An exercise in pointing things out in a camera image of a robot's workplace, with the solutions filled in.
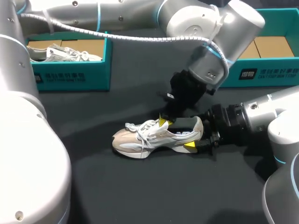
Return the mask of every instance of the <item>shoelace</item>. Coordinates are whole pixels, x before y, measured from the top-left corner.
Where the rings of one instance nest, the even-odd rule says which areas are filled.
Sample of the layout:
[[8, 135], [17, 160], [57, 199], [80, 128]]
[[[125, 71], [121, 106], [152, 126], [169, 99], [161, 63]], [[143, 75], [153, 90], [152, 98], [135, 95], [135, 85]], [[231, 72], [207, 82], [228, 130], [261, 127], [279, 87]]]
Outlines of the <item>shoelace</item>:
[[69, 56], [66, 59], [74, 59], [75, 61], [88, 61], [89, 53], [87, 51], [76, 51], [71, 48], [65, 48], [66, 52], [69, 53]]
[[126, 129], [128, 129], [129, 131], [134, 132], [134, 133], [136, 132], [137, 139], [140, 140], [142, 143], [140, 158], [142, 158], [144, 145], [147, 144], [148, 146], [150, 146], [149, 140], [153, 140], [156, 138], [155, 136], [149, 137], [148, 135], [145, 135], [145, 131], [147, 131], [151, 127], [153, 127], [158, 121], [159, 120], [148, 120], [139, 126], [136, 126], [135, 124], [130, 124], [130, 123], [125, 124]]

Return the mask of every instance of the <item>sneaker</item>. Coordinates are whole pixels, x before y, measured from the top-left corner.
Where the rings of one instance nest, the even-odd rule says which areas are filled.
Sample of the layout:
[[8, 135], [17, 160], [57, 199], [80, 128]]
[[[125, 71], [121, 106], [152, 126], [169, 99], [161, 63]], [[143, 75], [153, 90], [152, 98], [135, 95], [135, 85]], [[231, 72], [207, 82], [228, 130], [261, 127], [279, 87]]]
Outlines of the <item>sneaker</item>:
[[194, 141], [200, 140], [203, 124], [199, 117], [178, 118], [174, 123], [162, 119], [141, 125], [130, 123], [113, 135], [113, 148], [125, 156], [144, 159], [158, 147], [169, 147], [180, 153], [196, 153]]
[[82, 62], [102, 61], [102, 58], [87, 51], [79, 52], [52, 44], [47, 49], [35, 49], [27, 46], [31, 62]]

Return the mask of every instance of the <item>black tablecloth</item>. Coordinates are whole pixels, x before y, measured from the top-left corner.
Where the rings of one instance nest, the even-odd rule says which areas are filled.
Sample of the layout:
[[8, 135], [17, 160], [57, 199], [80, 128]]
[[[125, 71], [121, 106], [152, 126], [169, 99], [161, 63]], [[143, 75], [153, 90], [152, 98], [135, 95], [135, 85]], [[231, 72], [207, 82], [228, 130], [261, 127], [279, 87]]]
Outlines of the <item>black tablecloth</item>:
[[[254, 7], [269, 7], [265, 0], [248, 1]], [[272, 7], [285, 4], [271, 2]], [[291, 7], [287, 4], [296, 6], [294, 1], [285, 5]], [[159, 30], [118, 34], [163, 36]], [[224, 146], [214, 156], [157, 151], [142, 161], [111, 150], [111, 136], [125, 122], [155, 118], [164, 106], [156, 92], [169, 89], [173, 72], [184, 68], [189, 55], [170, 43], [115, 42], [110, 92], [41, 94], [49, 121], [72, 162], [69, 223], [267, 223], [261, 195], [275, 170], [267, 140], [253, 141], [250, 147]], [[277, 90], [221, 89], [213, 97], [204, 96], [199, 110]]]

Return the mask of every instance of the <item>shoe box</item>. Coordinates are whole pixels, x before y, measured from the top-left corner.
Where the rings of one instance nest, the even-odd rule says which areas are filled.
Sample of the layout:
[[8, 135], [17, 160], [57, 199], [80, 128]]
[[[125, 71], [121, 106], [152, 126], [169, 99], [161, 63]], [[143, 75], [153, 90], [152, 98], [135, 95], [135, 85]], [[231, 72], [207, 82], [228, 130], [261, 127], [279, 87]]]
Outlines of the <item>shoe box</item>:
[[46, 49], [52, 44], [87, 51], [102, 61], [32, 62], [37, 88], [40, 91], [108, 91], [110, 89], [112, 43], [81, 33], [62, 32], [37, 35], [27, 45]]
[[299, 84], [299, 10], [258, 9], [265, 27], [234, 63], [222, 87]]

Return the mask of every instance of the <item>shoe heel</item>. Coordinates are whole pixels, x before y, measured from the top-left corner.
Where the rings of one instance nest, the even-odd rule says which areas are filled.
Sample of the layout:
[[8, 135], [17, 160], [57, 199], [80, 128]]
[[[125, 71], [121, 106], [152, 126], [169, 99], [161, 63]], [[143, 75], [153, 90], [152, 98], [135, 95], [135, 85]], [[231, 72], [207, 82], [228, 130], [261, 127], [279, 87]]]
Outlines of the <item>shoe heel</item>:
[[190, 146], [177, 146], [172, 148], [177, 153], [197, 153], [197, 148]]

